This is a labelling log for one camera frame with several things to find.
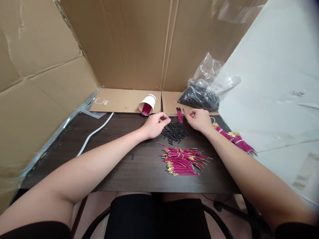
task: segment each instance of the chair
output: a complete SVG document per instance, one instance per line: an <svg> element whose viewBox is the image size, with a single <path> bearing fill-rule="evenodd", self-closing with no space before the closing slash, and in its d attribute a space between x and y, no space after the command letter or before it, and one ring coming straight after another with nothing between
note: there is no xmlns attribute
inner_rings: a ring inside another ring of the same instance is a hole
<svg viewBox="0 0 319 239"><path fill-rule="evenodd" d="M259 215L257 210L250 204L250 202L244 198L245 205L247 208L247 214L236 210L222 202L214 202L214 208L221 212L223 209L236 215L237 217L247 221L252 228L252 239L273 239L274 234L270 227L265 222L262 216Z"/></svg>
<svg viewBox="0 0 319 239"><path fill-rule="evenodd" d="M222 202L215 202L214 207L219 212L222 211L222 209L227 210L234 215L240 217L241 219L244 219L247 221L251 228L252 228L252 239L273 239L274 235L272 234L269 226L267 223L263 220L263 218L258 214L256 209L245 199L245 204L247 207L248 214L245 214L241 211L238 211ZM206 205L203 205L203 210L207 212L218 224L222 232L224 233L226 239L234 239L233 235L229 231L226 224L222 221L222 219L218 216L218 214L213 211L211 208L207 207ZM92 236L94 230L98 226L98 224L110 213L110 207L107 208L104 212L102 212L89 226L89 228L84 233L82 239L90 239Z"/></svg>

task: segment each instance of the cardboard box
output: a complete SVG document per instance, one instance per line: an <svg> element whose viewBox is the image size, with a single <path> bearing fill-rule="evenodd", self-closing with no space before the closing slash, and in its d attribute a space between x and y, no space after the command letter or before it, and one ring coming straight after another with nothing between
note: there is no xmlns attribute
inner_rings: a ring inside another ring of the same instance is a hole
<svg viewBox="0 0 319 239"><path fill-rule="evenodd" d="M52 0L0 1L0 214L18 176L97 89Z"/></svg>
<svg viewBox="0 0 319 239"><path fill-rule="evenodd" d="M209 51L226 61L266 0L63 0L104 88L182 92Z"/></svg>

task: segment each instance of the plastic bag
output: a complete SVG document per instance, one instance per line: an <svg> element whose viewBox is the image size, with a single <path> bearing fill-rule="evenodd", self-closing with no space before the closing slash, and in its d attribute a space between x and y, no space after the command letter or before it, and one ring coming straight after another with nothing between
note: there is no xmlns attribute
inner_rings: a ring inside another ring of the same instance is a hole
<svg viewBox="0 0 319 239"><path fill-rule="evenodd" d="M178 103L208 111L218 111L219 96L241 82L239 76L217 77L223 62L212 58L209 52L197 68L194 77L188 80L187 89Z"/></svg>

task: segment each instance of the wooden desk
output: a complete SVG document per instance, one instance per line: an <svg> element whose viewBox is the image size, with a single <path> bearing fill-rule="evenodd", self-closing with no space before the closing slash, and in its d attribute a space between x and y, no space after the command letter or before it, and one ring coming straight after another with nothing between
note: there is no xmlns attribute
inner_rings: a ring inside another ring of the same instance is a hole
<svg viewBox="0 0 319 239"><path fill-rule="evenodd" d="M97 120L86 114L77 115L64 129L60 136L49 147L46 154L37 162L23 181L21 188L29 189L46 177L53 170L74 158L81 149L87 136L99 128L110 116L107 113ZM225 130L229 130L220 116L214 116L216 122ZM146 117L140 114L114 114L104 128L94 134L85 151L128 134L143 125ZM215 149L198 131L193 130L184 120L189 136L179 148L198 148L204 150L203 155L213 158L199 176L173 176L166 171L166 163L156 156L163 154L163 146L168 145L162 135L146 140L132 149L96 187L95 191L127 191L127 192L189 192L189 193L240 193L235 182L221 162Z"/></svg>

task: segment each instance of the paper cup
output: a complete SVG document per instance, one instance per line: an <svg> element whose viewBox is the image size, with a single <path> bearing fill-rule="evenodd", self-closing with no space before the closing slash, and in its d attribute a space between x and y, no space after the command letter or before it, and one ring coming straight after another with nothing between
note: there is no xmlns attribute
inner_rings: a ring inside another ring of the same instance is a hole
<svg viewBox="0 0 319 239"><path fill-rule="evenodd" d="M150 111L150 114L153 113L154 111L154 105L156 102L156 97L154 95L148 95L147 97L145 97L144 100L142 100L142 102L139 104L139 110L142 112L143 106L145 103L149 104L152 109Z"/></svg>

